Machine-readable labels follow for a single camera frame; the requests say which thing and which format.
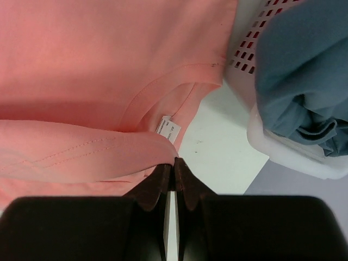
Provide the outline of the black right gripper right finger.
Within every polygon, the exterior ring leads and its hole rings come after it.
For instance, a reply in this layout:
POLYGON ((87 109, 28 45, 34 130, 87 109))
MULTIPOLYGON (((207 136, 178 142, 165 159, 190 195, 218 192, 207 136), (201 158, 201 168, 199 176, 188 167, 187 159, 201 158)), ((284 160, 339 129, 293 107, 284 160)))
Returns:
POLYGON ((347 260, 347 241, 324 201, 219 195, 182 158, 173 172, 179 260, 347 260))

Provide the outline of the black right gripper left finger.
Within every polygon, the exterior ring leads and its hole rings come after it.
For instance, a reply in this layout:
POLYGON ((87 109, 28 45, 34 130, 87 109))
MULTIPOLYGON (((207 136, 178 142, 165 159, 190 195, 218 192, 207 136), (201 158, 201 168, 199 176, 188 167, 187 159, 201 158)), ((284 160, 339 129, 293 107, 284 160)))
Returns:
POLYGON ((1 216, 1 260, 165 260, 171 167, 121 197, 21 197, 1 216))

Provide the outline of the salmon pink t-shirt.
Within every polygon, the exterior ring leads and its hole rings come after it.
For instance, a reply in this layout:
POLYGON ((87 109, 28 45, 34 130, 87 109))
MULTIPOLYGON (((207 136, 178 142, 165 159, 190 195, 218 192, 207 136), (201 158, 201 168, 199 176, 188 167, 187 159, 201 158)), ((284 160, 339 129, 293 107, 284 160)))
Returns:
POLYGON ((1 1, 1 208, 121 196, 222 85, 237 1, 1 1))

